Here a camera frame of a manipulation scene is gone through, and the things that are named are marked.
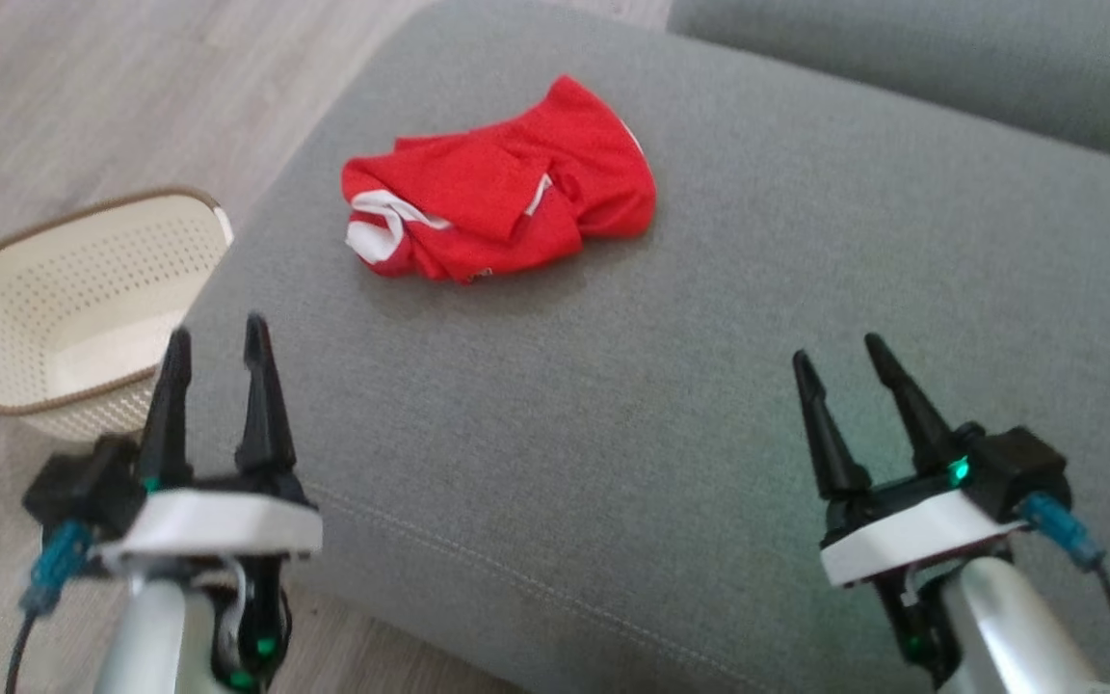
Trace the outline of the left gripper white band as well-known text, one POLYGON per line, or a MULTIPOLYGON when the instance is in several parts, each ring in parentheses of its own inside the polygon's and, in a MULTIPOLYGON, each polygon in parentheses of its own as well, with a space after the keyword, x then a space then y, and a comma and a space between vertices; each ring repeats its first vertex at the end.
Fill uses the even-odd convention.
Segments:
POLYGON ((188 461, 191 336, 173 330, 160 364, 137 473, 145 501, 120 539, 95 559, 112 572, 153 559, 307 559, 325 549, 325 523, 294 469, 294 436, 265 316, 248 315, 246 418, 234 463, 243 474, 194 480, 188 461))

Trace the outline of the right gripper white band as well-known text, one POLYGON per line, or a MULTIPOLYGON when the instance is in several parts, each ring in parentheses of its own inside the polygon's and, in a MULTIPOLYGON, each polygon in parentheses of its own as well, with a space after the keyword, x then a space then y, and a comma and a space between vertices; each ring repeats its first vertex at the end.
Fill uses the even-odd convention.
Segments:
POLYGON ((828 504, 820 562, 833 587, 960 556, 1029 527, 1022 520, 992 517, 967 495, 972 467, 960 461, 963 453, 942 414, 880 334, 865 335, 864 343, 877 378, 894 398, 920 477, 872 487, 868 471, 852 457, 838 430, 810 356, 803 350, 794 353, 816 489, 828 504))

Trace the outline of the grey sofa seat cushion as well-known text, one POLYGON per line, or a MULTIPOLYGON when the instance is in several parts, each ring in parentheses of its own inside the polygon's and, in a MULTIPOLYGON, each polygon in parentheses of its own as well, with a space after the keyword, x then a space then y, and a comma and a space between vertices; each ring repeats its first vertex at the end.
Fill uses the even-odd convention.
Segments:
POLYGON ((244 320, 272 328, 326 523, 296 579, 534 691, 898 694, 871 590, 830 587, 790 359, 872 477, 911 471, 862 344, 944 418, 1068 457, 1110 569, 1110 155, 525 0, 408 19, 191 308, 190 454, 229 467, 244 320), (518 115, 556 76, 656 175, 640 240, 511 280, 384 280, 349 158, 518 115))

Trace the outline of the grey sofa back cushion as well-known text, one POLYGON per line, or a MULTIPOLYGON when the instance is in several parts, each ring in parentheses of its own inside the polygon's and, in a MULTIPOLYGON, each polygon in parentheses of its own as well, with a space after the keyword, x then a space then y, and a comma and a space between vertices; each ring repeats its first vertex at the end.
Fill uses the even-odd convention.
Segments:
POLYGON ((1110 154, 1110 0, 673 0, 667 31, 1110 154))

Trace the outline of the cream perforated laundry basket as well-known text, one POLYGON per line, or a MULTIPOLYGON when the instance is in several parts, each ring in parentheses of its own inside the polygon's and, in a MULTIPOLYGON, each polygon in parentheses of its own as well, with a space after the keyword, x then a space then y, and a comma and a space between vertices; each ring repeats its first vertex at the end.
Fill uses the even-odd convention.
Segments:
POLYGON ((145 426, 169 336, 232 247, 224 208, 167 187, 0 242, 0 416, 59 440, 145 426))

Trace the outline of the red sports shorts white trim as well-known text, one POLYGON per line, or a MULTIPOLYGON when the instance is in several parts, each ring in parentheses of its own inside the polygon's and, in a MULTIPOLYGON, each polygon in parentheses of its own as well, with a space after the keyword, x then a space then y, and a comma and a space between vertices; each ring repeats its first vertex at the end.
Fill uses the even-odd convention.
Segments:
POLYGON ((650 163, 628 124, 572 76, 515 118, 397 138, 349 159, 345 243, 379 276, 473 282, 643 237, 656 214, 650 163))

